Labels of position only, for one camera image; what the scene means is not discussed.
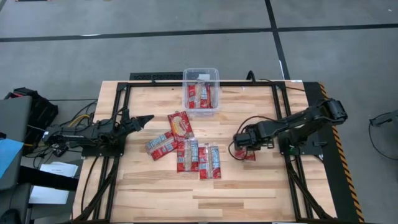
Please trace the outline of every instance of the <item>snack package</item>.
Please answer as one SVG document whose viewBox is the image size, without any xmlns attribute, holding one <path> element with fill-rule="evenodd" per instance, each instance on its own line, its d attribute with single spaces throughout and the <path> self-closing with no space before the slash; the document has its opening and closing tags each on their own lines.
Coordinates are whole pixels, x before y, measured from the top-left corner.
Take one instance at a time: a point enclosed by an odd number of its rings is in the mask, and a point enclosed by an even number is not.
<svg viewBox="0 0 398 224">
<path fill-rule="evenodd" d="M 189 98 L 188 107 L 190 109 L 194 109 L 195 104 L 197 102 L 197 93 L 196 93 L 196 85 L 195 84 L 188 85 L 188 98 Z"/>
<path fill-rule="evenodd" d="M 175 114 L 168 115 L 170 126 L 172 127 L 172 132 L 174 138 L 177 142 L 182 142 L 185 139 L 193 138 L 193 131 L 187 112 L 179 112 Z"/>
<path fill-rule="evenodd" d="M 210 86 L 207 84 L 202 84 L 200 94 L 200 108 L 210 108 L 210 100 Z"/>
<path fill-rule="evenodd" d="M 210 85 L 203 82 L 188 84 L 188 108 L 212 108 Z"/>
<path fill-rule="evenodd" d="M 146 144 L 147 152 L 156 161 L 177 147 L 171 131 L 168 131 Z"/>
<path fill-rule="evenodd" d="M 243 158 L 246 155 L 246 148 L 242 150 L 235 150 L 234 156 L 237 158 Z M 256 154 L 254 151 L 248 151 L 248 154 L 244 158 L 245 161 L 256 161 Z"/>
<path fill-rule="evenodd" d="M 179 142 L 177 147 L 177 172 L 198 172 L 198 141 L 195 138 Z"/>
<path fill-rule="evenodd" d="M 199 176 L 201 180 L 221 178 L 218 146 L 199 147 Z"/>
<path fill-rule="evenodd" d="M 162 134 L 161 136 L 147 142 L 147 144 L 146 144 L 147 151 L 153 149 L 155 146 L 162 143 L 162 141 L 164 141 L 168 138 L 172 138 L 172 137 L 173 137 L 173 132 L 170 130 L 170 131 L 167 131 L 166 133 Z"/>
</svg>

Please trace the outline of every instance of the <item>black cable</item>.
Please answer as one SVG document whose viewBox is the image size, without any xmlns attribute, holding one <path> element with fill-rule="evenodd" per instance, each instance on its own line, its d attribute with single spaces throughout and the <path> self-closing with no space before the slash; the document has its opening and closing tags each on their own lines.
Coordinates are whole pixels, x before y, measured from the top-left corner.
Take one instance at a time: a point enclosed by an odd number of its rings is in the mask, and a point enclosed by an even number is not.
<svg viewBox="0 0 398 224">
<path fill-rule="evenodd" d="M 50 158 L 52 157 L 53 153 L 50 152 L 50 156 L 47 158 L 47 160 L 45 162 L 43 162 L 42 164 L 45 164 L 46 162 L 48 162 L 50 160 Z"/>
<path fill-rule="evenodd" d="M 234 158 L 234 159 L 236 159 L 236 160 L 238 160 L 238 161 L 243 161 L 243 160 L 245 160 L 245 159 L 246 159 L 246 156 L 248 156 L 248 150 L 246 150 L 246 153 L 245 153 L 244 157 L 238 158 L 238 157 L 232 155 L 232 152 L 231 152 L 231 145 L 232 145 L 232 144 L 234 144 L 234 142 L 231 142 L 231 144 L 229 144 L 229 146 L 228 146 L 228 152 L 229 152 L 229 154 L 232 156 L 232 158 Z"/>
<path fill-rule="evenodd" d="M 380 155 L 382 155 L 382 156 L 384 156 L 384 157 L 386 157 L 386 158 L 388 158 L 388 159 L 392 159 L 393 161 L 398 161 L 398 158 L 389 157 L 389 156 L 383 154 L 383 153 L 374 145 L 374 142 L 373 142 L 373 139 L 372 139 L 372 134 L 371 134 L 371 123 L 369 123 L 369 126 L 368 126 L 368 133 L 369 133 L 369 139 L 371 140 L 371 143 L 372 143 L 373 148 L 374 148 L 378 153 L 380 153 Z"/>
<path fill-rule="evenodd" d="M 81 123 L 81 122 L 84 121 L 85 119 L 87 119 L 87 125 L 89 125 L 90 119 L 87 118 L 87 117 L 85 116 L 84 118 L 82 118 L 81 120 L 79 120 L 79 122 L 76 124 L 76 126 L 85 125 L 85 124 L 82 124 L 82 123 Z"/>
<path fill-rule="evenodd" d="M 125 109 L 127 109 L 127 106 L 123 106 L 122 108 L 120 108 L 120 110 L 118 110 L 118 112 L 116 112 L 111 119 L 107 120 L 105 123 L 101 124 L 101 126 L 104 126 L 105 124 L 108 124 L 109 122 L 111 122 L 112 120 L 116 121 L 116 117 L 118 115 L 119 112 L 124 111 Z"/>
<path fill-rule="evenodd" d="M 94 105 L 94 104 L 97 104 L 97 100 L 95 100 L 95 101 L 93 101 L 93 102 L 87 104 L 85 107 L 83 107 L 82 109 L 80 109 L 80 111 L 78 111 L 78 112 L 73 116 L 73 118 L 72 118 L 71 120 L 69 120 L 69 121 L 67 121 L 67 122 L 64 122 L 64 123 L 60 124 L 60 126 L 63 126 L 63 125 L 65 125 L 65 124 L 68 124 L 68 123 L 72 122 L 75 118 L 77 118 L 77 116 L 79 116 L 79 114 L 80 114 L 84 109 L 89 108 L 91 105 Z"/>
<path fill-rule="evenodd" d="M 266 79 L 266 78 L 260 78 L 260 80 L 265 80 L 265 81 L 269 81 L 271 83 L 274 83 L 274 81 L 271 81 L 271 80 Z M 290 88 L 291 90 L 298 90 L 298 91 L 304 91 L 305 92 L 305 90 L 302 90 L 302 89 L 299 89 L 299 88 L 294 88 L 294 87 L 289 87 L 289 86 L 285 86 L 285 88 Z"/>
<path fill-rule="evenodd" d="M 36 159 L 37 158 L 39 158 L 40 157 L 40 161 L 39 161 L 39 164 L 38 164 L 38 166 L 36 167 L 36 164 L 35 164 L 35 162 L 36 162 Z M 41 163 L 41 160 L 43 159 L 43 157 L 41 157 L 41 155 L 39 156 L 39 155 L 37 155 L 34 159 L 33 159 L 33 168 L 35 168 L 35 169 L 39 169 L 39 166 L 40 166 L 40 163 Z"/>
<path fill-rule="evenodd" d="M 27 125 L 28 127 L 30 127 L 30 128 L 33 128 L 33 129 L 36 129 L 36 130 L 39 130 L 39 131 L 42 131 L 42 132 L 45 132 L 45 130 L 44 129 L 42 129 L 42 128 L 38 128 L 38 127 L 35 127 L 35 126 L 32 126 L 32 125 Z"/>
<path fill-rule="evenodd" d="M 236 131 L 236 134 L 239 134 L 239 130 L 242 128 L 242 126 L 243 126 L 247 121 L 249 121 L 250 119 L 253 119 L 253 118 L 263 118 L 263 119 L 267 119 L 267 120 L 270 120 L 270 121 L 273 121 L 273 122 L 276 122 L 276 123 L 285 123 L 285 122 L 283 122 L 283 121 L 278 121 L 278 120 L 275 120 L 275 119 L 272 119 L 272 118 L 268 118 L 268 117 L 265 117 L 265 116 L 251 116 L 251 117 L 245 119 L 245 120 L 241 123 L 241 125 L 240 125 L 239 128 L 238 128 L 238 130 Z M 245 160 L 246 156 L 248 156 L 248 150 L 246 150 L 246 153 L 245 153 L 244 157 L 238 158 L 238 157 L 232 155 L 231 146 L 232 146 L 233 143 L 234 143 L 234 142 L 231 142 L 231 144 L 229 144 L 229 146 L 228 146 L 228 152 L 229 152 L 229 154 L 230 154 L 234 159 L 236 159 L 236 160 L 238 160 L 238 161 L 243 161 L 243 160 Z"/>
<path fill-rule="evenodd" d="M 46 151 L 47 149 L 49 149 L 49 148 L 47 147 L 47 148 L 45 148 L 45 149 L 43 149 L 43 150 L 40 150 L 40 151 L 30 152 L 30 153 L 28 153 L 28 154 L 26 154 L 26 155 L 23 155 L 23 156 L 26 157 L 26 158 L 34 158 L 34 157 L 37 156 L 38 154 L 35 155 L 35 156 L 29 156 L 29 155 L 31 155 L 31 154 L 33 154 L 33 153 L 44 152 L 44 151 Z"/>
<path fill-rule="evenodd" d="M 84 205 L 84 199 L 85 199 L 85 194 L 86 194 L 86 189 L 87 189 L 87 184 L 88 180 L 90 179 L 91 172 L 93 171 L 94 165 L 98 159 L 98 156 L 95 157 L 93 164 L 90 167 L 90 171 L 88 171 L 86 183 L 85 183 L 85 188 L 83 189 L 83 195 L 81 196 L 81 205 L 80 205 L 80 213 L 83 213 L 83 205 Z"/>
<path fill-rule="evenodd" d="M 268 117 L 265 117 L 265 116 L 251 116 L 250 118 L 245 119 L 245 120 L 242 122 L 242 124 L 239 126 L 238 130 L 236 131 L 236 134 L 239 133 L 239 130 L 242 128 L 242 126 L 243 126 L 247 121 L 249 121 L 250 119 L 253 119 L 253 118 L 267 119 L 267 120 L 269 120 L 269 121 L 273 121 L 273 122 L 276 122 L 276 123 L 286 123 L 285 121 L 278 121 L 278 120 L 275 120 L 275 119 L 272 119 L 272 118 L 268 118 Z"/>
<path fill-rule="evenodd" d="M 59 148 L 56 148 L 56 147 L 50 147 L 50 148 L 54 149 L 54 151 L 59 149 Z M 81 152 L 81 151 L 67 149 L 65 152 Z"/>
<path fill-rule="evenodd" d="M 89 100 L 98 100 L 98 99 L 50 99 L 48 101 L 89 101 Z"/>
<path fill-rule="evenodd" d="M 10 202 L 9 202 L 9 205 L 8 205 L 8 209 L 11 209 L 12 198 L 14 197 L 16 189 L 17 189 L 17 186 L 15 186 L 13 188 L 13 190 L 12 190 L 12 194 L 11 194 L 11 197 L 10 197 Z"/>
</svg>

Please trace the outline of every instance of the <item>wooden tabletop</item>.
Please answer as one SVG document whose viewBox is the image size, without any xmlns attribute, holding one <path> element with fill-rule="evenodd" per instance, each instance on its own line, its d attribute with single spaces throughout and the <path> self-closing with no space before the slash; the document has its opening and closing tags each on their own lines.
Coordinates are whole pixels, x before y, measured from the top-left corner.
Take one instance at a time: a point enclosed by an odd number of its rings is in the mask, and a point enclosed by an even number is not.
<svg viewBox="0 0 398 224">
<path fill-rule="evenodd" d="M 118 82 L 103 82 L 96 107 L 95 121 L 111 117 Z M 286 82 L 303 89 L 302 83 Z M 304 110 L 304 91 L 287 90 L 292 113 Z M 192 118 L 190 123 L 199 143 L 212 143 L 220 148 L 221 179 L 199 180 L 198 173 L 177 173 L 177 155 L 167 154 L 153 161 L 145 143 L 170 130 L 167 115 L 181 111 L 181 87 L 133 87 L 130 94 L 130 116 L 154 114 L 145 128 L 127 137 L 120 160 L 111 222 L 271 222 L 294 221 L 292 199 L 287 182 L 284 158 L 275 149 L 256 152 L 256 161 L 241 162 L 228 153 L 228 144 L 239 125 L 254 115 L 276 119 L 271 87 L 223 86 L 221 108 L 212 118 Z M 335 217 L 328 180 L 323 164 L 314 156 L 302 156 L 309 191 Z M 94 161 L 86 158 L 73 204 L 75 217 L 80 214 L 81 196 Z M 103 158 L 99 158 L 88 181 L 84 198 L 87 206 L 98 188 Z M 302 216 L 305 207 L 297 189 Z M 100 218 L 104 217 L 105 193 Z"/>
</svg>

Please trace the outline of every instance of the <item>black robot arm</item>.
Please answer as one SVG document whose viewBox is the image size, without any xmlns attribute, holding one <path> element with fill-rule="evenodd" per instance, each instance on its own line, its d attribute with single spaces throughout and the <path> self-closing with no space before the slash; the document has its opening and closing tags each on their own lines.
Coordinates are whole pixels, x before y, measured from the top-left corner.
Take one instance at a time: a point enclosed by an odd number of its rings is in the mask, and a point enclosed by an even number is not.
<svg viewBox="0 0 398 224">
<path fill-rule="evenodd" d="M 339 125 L 346 119 L 347 114 L 340 101 L 325 100 L 283 119 L 247 125 L 243 133 L 234 135 L 235 149 L 260 150 L 263 144 L 284 131 L 289 132 L 290 143 L 296 146 L 324 125 Z"/>
<path fill-rule="evenodd" d="M 52 144 L 65 144 L 74 142 L 77 146 L 93 148 L 123 147 L 127 135 L 144 128 L 154 115 L 130 118 L 129 110 L 122 108 L 120 123 L 116 117 L 103 119 L 87 127 L 62 127 L 59 125 L 48 127 L 43 135 L 43 142 Z"/>
</svg>

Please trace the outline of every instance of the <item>plastic bin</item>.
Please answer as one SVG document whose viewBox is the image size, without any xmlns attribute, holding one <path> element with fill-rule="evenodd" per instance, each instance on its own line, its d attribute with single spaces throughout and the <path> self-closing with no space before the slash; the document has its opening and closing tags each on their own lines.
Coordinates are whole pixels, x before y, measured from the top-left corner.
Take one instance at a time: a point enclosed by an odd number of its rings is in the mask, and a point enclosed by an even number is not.
<svg viewBox="0 0 398 224">
<path fill-rule="evenodd" d="M 204 82 L 210 85 L 212 108 L 189 108 L 188 85 Z M 213 116 L 220 107 L 220 77 L 215 68 L 187 68 L 183 72 L 182 106 L 189 116 Z"/>
</svg>

